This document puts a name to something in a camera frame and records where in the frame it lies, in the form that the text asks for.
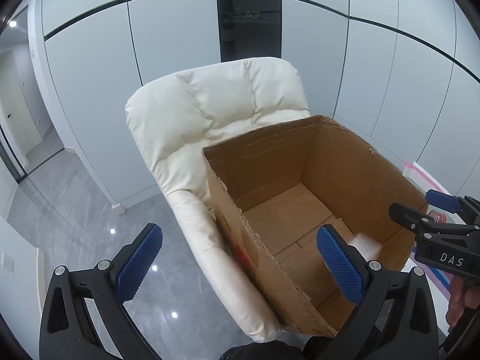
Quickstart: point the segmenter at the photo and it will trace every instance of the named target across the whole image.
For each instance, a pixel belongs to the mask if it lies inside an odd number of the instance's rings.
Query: blue textured pad
[[[429,190],[425,194],[425,200],[428,204],[451,212],[452,214],[460,212],[460,203],[455,196],[445,195],[445,193],[435,190]]]
[[[115,295],[120,303],[134,298],[162,242],[162,229],[154,225],[117,275]]]
[[[318,229],[317,249],[345,299],[358,306],[363,298],[362,277],[325,226]]]

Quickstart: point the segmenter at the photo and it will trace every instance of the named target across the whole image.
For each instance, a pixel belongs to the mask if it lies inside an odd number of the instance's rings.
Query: gray tile floor
[[[42,162],[44,162],[51,155],[55,154],[58,150],[63,148],[63,142],[60,140],[57,131],[54,126],[51,125],[46,131],[42,142],[30,150],[26,157],[29,162],[26,169],[27,173],[31,172]]]
[[[162,195],[117,216],[78,157],[61,151],[20,184],[8,222],[45,251],[47,286],[56,266],[92,268],[111,259],[145,224],[157,223],[164,232],[158,270],[150,270],[135,298],[125,303],[148,342],[165,360],[216,360],[228,348],[251,342],[203,276]],[[119,356],[93,301],[88,306],[105,348]],[[282,335],[300,347],[306,338]]]

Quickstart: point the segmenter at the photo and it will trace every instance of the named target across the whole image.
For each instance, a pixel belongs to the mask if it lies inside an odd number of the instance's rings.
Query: silver screw
[[[61,274],[63,274],[63,272],[65,272],[65,267],[63,265],[60,265],[57,268],[55,268],[55,274],[57,276],[60,276]]]
[[[97,265],[98,269],[100,271],[104,271],[105,269],[107,269],[108,267],[110,266],[110,261],[107,260],[107,259],[103,259],[102,261],[100,261]]]
[[[368,266],[373,269],[374,271],[380,271],[380,268],[382,268],[382,265],[375,260],[372,260],[368,263]]]
[[[424,271],[419,266],[416,266],[415,268],[413,268],[413,273],[417,276],[422,276],[424,274]]]

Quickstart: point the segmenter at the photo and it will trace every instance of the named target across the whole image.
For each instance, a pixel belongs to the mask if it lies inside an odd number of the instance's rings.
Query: white cushion
[[[215,293],[254,341],[274,340],[280,323],[228,255],[208,211],[202,148],[310,116],[297,71],[270,57],[184,70],[140,88],[125,110],[140,153]]]

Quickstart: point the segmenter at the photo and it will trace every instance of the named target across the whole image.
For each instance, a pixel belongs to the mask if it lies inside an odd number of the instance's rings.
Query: cardboard box
[[[322,224],[347,241],[359,232],[375,239],[387,269],[405,265],[414,235],[389,219],[388,207],[425,210],[423,195],[328,117],[260,128],[203,155],[218,227],[290,330],[333,337],[354,309],[316,249]]]

